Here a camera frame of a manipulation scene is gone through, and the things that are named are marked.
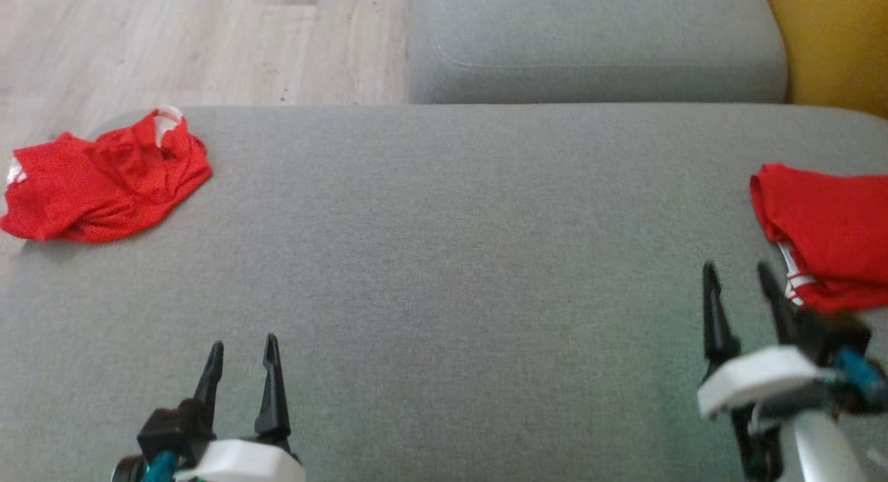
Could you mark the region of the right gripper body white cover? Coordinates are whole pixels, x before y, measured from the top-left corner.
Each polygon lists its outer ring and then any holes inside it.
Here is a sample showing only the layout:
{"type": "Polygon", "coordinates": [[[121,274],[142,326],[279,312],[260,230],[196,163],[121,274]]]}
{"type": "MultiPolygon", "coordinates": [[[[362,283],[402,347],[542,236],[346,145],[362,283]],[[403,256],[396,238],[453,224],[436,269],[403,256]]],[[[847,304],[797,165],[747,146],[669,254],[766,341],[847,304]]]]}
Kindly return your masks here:
{"type": "Polygon", "coordinates": [[[697,391],[699,415],[714,420],[721,413],[753,406],[758,421],[785,420],[806,411],[824,410],[828,384],[842,371],[818,366],[796,346],[771,346],[730,359],[711,372],[697,391]]]}

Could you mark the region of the grey stitched sofa seat cushion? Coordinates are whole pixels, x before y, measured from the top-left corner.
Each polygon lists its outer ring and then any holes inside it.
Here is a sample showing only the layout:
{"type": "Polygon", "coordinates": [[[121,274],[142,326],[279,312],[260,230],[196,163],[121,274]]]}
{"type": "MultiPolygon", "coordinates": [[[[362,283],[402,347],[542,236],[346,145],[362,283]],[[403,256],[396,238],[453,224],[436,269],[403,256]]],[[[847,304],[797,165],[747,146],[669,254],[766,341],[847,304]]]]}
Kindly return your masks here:
{"type": "Polygon", "coordinates": [[[469,103],[783,103],[767,0],[410,0],[407,96],[469,103]]]}

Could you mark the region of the large yellow sofa back cushion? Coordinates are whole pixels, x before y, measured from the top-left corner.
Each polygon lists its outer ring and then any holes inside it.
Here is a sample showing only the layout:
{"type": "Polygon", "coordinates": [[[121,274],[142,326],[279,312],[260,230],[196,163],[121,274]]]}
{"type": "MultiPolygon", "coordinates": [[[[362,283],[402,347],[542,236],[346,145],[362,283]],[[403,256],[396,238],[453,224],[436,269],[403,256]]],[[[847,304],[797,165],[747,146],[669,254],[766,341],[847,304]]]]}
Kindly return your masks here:
{"type": "Polygon", "coordinates": [[[792,105],[888,119],[888,0],[768,0],[787,54],[792,105]]]}

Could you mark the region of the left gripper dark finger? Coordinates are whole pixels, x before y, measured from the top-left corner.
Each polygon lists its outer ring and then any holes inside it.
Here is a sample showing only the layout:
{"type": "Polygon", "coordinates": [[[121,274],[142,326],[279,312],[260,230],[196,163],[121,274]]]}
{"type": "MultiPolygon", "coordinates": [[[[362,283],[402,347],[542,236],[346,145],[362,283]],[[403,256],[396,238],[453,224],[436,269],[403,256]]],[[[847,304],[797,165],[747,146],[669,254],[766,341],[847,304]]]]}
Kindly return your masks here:
{"type": "Polygon", "coordinates": [[[291,435],[291,419],[284,384],[282,360],[278,338],[267,334],[264,346],[266,380],[258,416],[254,421],[254,434],[267,443],[285,443],[291,435]]]}
{"type": "Polygon", "coordinates": [[[212,428],[215,416],[216,392],[224,369],[224,343],[215,342],[210,347],[208,359],[198,381],[193,399],[202,406],[202,423],[212,428]]]}

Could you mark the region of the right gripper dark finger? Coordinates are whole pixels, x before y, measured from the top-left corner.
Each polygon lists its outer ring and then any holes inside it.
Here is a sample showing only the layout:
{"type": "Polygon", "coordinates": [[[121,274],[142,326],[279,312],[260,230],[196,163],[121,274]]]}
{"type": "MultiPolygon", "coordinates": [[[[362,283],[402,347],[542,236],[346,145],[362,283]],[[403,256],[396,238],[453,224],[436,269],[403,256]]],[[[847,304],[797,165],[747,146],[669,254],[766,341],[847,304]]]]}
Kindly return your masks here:
{"type": "Polygon", "coordinates": [[[741,343],[731,330],[721,299],[722,286],[712,261],[702,267],[703,350],[710,377],[721,365],[741,354],[741,343]]]}
{"type": "Polygon", "coordinates": [[[768,263],[757,263],[759,286],[771,309],[771,318],[780,344],[797,344],[797,326],[793,303],[784,295],[768,263]]]}

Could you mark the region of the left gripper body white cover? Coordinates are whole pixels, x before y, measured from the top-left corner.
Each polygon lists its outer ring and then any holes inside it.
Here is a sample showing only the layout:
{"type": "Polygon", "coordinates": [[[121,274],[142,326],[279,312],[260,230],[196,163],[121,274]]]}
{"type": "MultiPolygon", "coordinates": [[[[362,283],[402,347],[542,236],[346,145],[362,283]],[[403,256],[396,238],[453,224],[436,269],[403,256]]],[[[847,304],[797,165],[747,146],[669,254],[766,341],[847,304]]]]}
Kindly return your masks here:
{"type": "Polygon", "coordinates": [[[196,466],[178,470],[173,482],[307,482],[307,473],[278,445],[215,440],[196,466]]]}

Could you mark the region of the red white basketball jersey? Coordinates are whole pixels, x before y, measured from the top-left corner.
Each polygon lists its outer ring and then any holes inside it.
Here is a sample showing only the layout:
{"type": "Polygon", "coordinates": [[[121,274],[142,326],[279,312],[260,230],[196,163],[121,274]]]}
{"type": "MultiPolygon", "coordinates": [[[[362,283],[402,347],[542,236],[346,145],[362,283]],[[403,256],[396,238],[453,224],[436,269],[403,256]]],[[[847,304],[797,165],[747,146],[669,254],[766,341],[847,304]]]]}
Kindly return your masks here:
{"type": "Polygon", "coordinates": [[[767,164],[749,179],[749,193],[785,261],[790,302],[821,313],[888,308],[888,173],[767,164]]]}

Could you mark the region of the large grey sofa seat cushion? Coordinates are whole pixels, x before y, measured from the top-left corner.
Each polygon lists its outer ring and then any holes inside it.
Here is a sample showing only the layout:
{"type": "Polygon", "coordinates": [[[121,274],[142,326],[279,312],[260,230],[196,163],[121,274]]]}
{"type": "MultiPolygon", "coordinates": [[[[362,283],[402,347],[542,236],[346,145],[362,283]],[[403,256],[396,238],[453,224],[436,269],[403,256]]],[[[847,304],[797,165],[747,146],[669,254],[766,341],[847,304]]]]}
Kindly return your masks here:
{"type": "Polygon", "coordinates": [[[818,107],[183,112],[209,182],[0,289],[0,482],[109,482],[216,341],[214,429],[252,434],[268,333],[315,482],[743,482],[698,412],[702,265],[774,344],[752,173],[888,173],[888,121],[818,107]]]}

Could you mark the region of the red mesh shorts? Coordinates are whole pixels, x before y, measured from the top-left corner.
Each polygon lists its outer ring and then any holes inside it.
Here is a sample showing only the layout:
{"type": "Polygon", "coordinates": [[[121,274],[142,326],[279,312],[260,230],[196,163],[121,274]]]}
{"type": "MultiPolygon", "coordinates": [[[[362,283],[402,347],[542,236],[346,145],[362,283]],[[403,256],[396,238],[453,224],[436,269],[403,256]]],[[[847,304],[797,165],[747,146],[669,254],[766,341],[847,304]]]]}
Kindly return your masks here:
{"type": "Polygon", "coordinates": [[[120,241],[161,223],[212,174],[182,112],[159,107],[93,140],[63,133],[14,150],[0,230],[26,241],[120,241]]]}

